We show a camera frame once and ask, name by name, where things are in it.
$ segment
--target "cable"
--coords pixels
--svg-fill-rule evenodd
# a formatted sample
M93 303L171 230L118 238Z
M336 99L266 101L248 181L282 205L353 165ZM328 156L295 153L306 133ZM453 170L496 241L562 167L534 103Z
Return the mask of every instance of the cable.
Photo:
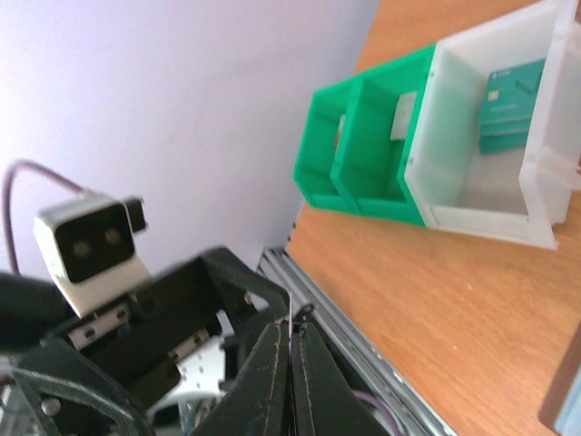
M0 375L0 410L7 415L29 415L30 411L27 409L14 410L6 407L4 403L3 394L6 386L12 386L15 383L8 375Z
M383 401L380 401L374 395L364 391L353 390L353 395L355 395L355 397L360 401L364 401L367 404L370 404L379 412L379 414L391 428L391 434L393 436L403 436L403 433L399 430L398 422L396 421L396 417L393 411L391 411L389 407L383 403Z
M68 189L74 193L82 193L85 191L81 185L70 181L59 173L54 172L50 168L47 168L33 161L19 159L12 162L12 164L8 166L2 183L2 215L4 217L4 238L6 243L6 250L8 251L8 262L10 264L10 270L15 275L20 275L20 269L18 268L18 260L16 259L15 236L12 228L10 202L12 200L12 187L14 185L16 175L21 170L28 170L33 173L43 175L44 177L52 180L57 184L60 184L63 186L63 188Z

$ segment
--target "green card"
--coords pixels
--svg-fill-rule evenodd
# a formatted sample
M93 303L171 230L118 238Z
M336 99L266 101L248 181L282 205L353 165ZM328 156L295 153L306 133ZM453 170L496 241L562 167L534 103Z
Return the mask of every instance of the green card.
M495 136L480 136L478 144L481 154L492 154L514 150L527 145L528 132L524 134L501 134Z
M531 118L545 59L494 71L488 77L479 123Z

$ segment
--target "wooden table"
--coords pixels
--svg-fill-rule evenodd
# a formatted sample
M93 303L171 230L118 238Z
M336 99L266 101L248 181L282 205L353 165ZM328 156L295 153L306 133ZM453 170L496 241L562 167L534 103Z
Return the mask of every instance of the wooden table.
M526 0L382 3L359 69ZM537 411L581 320L581 195L557 252L305 207L289 251L460 436L548 435Z

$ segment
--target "camera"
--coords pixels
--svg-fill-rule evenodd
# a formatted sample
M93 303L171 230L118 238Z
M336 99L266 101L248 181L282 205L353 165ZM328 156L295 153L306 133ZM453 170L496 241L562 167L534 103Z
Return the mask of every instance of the camera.
M44 263L77 315L149 277L135 253L133 233L142 230L137 227L144 228L140 200L121 202L102 193L84 193L34 218Z

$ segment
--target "purple wire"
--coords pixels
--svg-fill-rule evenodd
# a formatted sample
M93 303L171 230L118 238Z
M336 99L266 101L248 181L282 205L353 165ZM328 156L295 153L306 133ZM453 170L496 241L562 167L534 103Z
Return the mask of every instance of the purple wire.
M12 229L12 213L10 210L10 202L12 200L12 187L15 182L16 175L20 170L29 170L33 173L39 173L44 177L60 184L64 188L73 191L74 193L81 193L85 189L62 175L55 173L50 168L47 168L39 163L28 161L25 159L14 161L10 164L5 172L2 184L2 215L4 216L4 238L6 243L6 250L8 251L8 262L10 270L15 275L20 275L18 268L18 260L16 259L15 236Z
M380 401L376 396L371 395L370 393L366 393L364 391L353 391L353 395L357 397L360 401L364 401L367 404L373 406L379 414L383 417L386 421L388 426L391 428L391 433L393 436L403 436L401 431L399 430L398 422L396 421L393 412L388 408L383 401Z

